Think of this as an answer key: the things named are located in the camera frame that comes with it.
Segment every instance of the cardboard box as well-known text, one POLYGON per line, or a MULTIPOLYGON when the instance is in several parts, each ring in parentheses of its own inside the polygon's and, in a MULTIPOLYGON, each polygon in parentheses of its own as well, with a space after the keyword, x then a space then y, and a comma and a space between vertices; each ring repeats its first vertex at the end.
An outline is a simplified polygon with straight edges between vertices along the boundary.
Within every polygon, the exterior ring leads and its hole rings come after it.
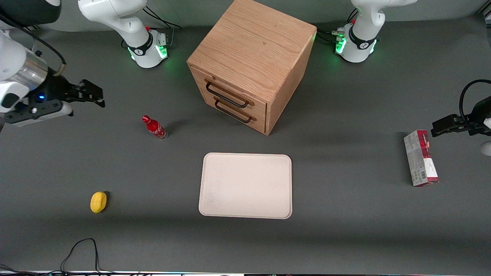
POLYGON ((430 154, 427 130, 416 130, 404 138, 411 170, 412 185, 422 187, 438 182, 435 165, 430 154))

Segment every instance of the red bottle cap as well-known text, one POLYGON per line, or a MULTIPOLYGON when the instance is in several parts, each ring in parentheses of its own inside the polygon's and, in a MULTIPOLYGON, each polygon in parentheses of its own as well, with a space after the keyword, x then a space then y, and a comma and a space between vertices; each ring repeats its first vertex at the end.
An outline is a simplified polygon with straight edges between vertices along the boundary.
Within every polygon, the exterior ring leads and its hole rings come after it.
POLYGON ((150 123, 150 121, 151 121, 152 119, 150 119, 150 117, 148 117, 147 115, 145 115, 145 116, 143 116, 143 117, 141 118, 141 120, 142 120, 142 121, 143 121, 145 124, 148 124, 148 123, 150 123))

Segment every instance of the wooden drawer unit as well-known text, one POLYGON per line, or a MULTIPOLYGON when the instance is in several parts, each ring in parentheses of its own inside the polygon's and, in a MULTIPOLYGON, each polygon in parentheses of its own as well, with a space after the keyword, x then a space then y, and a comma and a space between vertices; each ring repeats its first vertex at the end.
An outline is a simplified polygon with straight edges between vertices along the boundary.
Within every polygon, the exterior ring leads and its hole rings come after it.
POLYGON ((205 102, 269 135, 303 78, 315 26, 235 0, 188 58, 205 102))

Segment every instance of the drawer handle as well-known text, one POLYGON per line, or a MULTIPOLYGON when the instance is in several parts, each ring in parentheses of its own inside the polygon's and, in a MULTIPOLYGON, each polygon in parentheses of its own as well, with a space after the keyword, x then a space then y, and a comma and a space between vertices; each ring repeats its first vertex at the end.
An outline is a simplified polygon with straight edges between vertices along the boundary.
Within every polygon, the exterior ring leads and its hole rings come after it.
POLYGON ((244 119, 242 119, 242 118, 238 117, 237 115, 232 114, 232 113, 230 113, 230 112, 226 111, 225 109, 223 109, 223 108, 221 108, 221 107, 219 107, 219 106, 218 106, 218 103, 219 103, 219 102, 220 102, 220 100, 217 100, 217 101, 215 102, 215 107, 216 107, 218 110, 220 110, 221 112, 223 112, 223 113, 227 114, 228 116, 230 116, 230 117, 232 117, 232 118, 234 118, 234 119, 236 119, 236 120, 238 120, 238 121, 240 121, 240 122, 243 122, 244 124, 247 124, 248 122, 250 122, 250 121, 252 120, 252 117, 251 117, 251 116, 249 116, 249 119, 244 120, 244 119))
POLYGON ((249 102, 248 102, 248 101, 245 101, 245 103, 244 103, 243 105, 240 105, 240 104, 238 104, 238 103, 236 103, 236 102, 234 102, 234 101, 232 101, 232 100, 228 99, 227 97, 222 96, 222 95, 220 95, 220 94, 216 93, 215 91, 213 91, 213 90, 211 90, 211 89, 210 89, 210 85, 211 85, 211 84, 212 84, 211 82, 206 83, 206 90, 208 90, 208 92, 212 93, 213 95, 215 95, 215 96, 217 96, 217 97, 219 97, 219 98, 223 99, 224 101, 226 101, 226 102, 228 102, 228 103, 230 103, 230 104, 232 104, 232 105, 235 105, 235 106, 237 106, 238 108, 242 108, 242 109, 243 109, 243 108, 245 108, 245 107, 246 107, 246 106, 249 104, 249 102))

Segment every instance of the gray tabletop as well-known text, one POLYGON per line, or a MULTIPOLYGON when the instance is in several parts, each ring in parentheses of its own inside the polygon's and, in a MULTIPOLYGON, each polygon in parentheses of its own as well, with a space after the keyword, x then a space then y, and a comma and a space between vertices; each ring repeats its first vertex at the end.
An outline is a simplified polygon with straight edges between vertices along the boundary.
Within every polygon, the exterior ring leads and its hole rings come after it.
MULTIPOLYGON (((208 31, 177 30, 170 59, 147 70, 116 32, 43 34, 65 55, 64 76, 101 86, 107 107, 74 103, 74 117, 4 127, 1 263, 54 270, 76 241, 92 237, 109 270, 491 273, 491 159, 479 153, 486 137, 432 138, 441 182, 424 188, 410 183, 402 143, 457 113, 468 82, 491 78, 482 17, 389 22, 361 64, 316 42, 269 137, 202 100, 185 60, 208 31), (144 114, 168 129, 167 140, 146 131, 144 114), (209 152, 289 155, 292 216, 200 215, 209 152), (89 209, 96 191, 110 191, 97 215, 89 209)), ((469 90, 466 110, 489 96, 486 85, 469 90)), ((93 258, 92 245, 81 244, 67 269, 93 270, 93 258)))

